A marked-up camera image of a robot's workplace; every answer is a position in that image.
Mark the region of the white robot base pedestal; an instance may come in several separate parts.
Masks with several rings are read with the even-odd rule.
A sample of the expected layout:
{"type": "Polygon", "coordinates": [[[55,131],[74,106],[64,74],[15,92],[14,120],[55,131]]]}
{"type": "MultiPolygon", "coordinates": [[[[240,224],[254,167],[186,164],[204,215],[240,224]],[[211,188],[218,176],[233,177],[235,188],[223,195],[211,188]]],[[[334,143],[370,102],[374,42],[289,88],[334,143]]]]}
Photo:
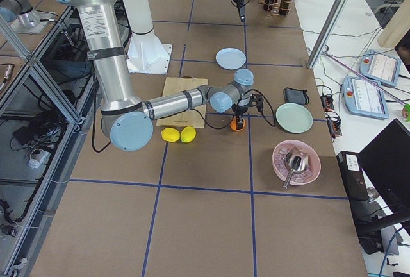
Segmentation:
{"type": "Polygon", "coordinates": [[[130,72],[164,75],[168,71],[172,45],[161,43],[154,32],[149,0],[122,0],[131,29],[127,51],[130,72]]]}

